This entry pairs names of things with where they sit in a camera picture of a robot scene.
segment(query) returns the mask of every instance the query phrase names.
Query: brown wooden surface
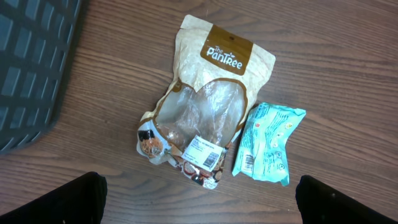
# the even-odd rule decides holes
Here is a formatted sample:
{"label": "brown wooden surface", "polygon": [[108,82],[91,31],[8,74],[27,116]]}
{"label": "brown wooden surface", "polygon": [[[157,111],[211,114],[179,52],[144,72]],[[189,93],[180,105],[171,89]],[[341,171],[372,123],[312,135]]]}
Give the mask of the brown wooden surface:
{"label": "brown wooden surface", "polygon": [[[288,187],[232,177],[234,150],[214,191],[136,152],[186,14],[276,55],[258,101],[308,111],[287,143]],[[0,214],[94,170],[108,180],[103,223],[301,223],[304,174],[398,220],[397,110],[395,0],[91,0],[60,121],[0,157]]]}

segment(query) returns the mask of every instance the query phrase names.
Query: teal packet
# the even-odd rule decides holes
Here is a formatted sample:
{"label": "teal packet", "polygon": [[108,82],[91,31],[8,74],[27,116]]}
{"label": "teal packet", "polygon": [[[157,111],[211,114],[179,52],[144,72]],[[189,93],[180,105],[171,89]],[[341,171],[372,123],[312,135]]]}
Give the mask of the teal packet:
{"label": "teal packet", "polygon": [[232,175],[242,172],[254,180],[289,184],[286,142],[306,112],[261,103],[249,113]]}

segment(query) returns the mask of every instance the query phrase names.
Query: wood grain surface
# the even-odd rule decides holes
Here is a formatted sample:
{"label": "wood grain surface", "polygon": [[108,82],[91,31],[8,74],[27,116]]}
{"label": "wood grain surface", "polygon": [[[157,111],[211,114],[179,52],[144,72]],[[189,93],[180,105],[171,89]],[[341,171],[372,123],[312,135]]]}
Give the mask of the wood grain surface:
{"label": "wood grain surface", "polygon": [[[136,152],[186,14],[277,57],[258,102],[307,110],[287,143],[288,187],[232,177],[235,148],[213,191]],[[103,223],[301,223],[305,174],[398,220],[397,110],[395,0],[91,0],[58,124],[0,157],[0,214],[93,170],[108,180]]]}

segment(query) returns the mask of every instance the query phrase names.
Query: crate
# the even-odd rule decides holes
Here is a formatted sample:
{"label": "crate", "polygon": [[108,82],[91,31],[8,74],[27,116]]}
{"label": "crate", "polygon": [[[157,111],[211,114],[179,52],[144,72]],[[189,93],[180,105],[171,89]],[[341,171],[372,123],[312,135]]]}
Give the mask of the crate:
{"label": "crate", "polygon": [[86,0],[0,0],[0,154],[57,122]]}

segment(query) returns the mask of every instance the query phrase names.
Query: snack package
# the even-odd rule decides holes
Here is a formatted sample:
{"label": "snack package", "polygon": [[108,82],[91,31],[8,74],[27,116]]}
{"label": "snack package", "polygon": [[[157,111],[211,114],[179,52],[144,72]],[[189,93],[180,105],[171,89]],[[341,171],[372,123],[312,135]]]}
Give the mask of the snack package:
{"label": "snack package", "polygon": [[213,189],[275,57],[256,44],[187,15],[175,40],[174,79],[139,123],[137,151],[168,161]]}
{"label": "snack package", "polygon": [[305,116],[305,110],[261,103],[252,109],[244,127],[232,175],[242,172],[254,180],[289,184],[286,142]]}

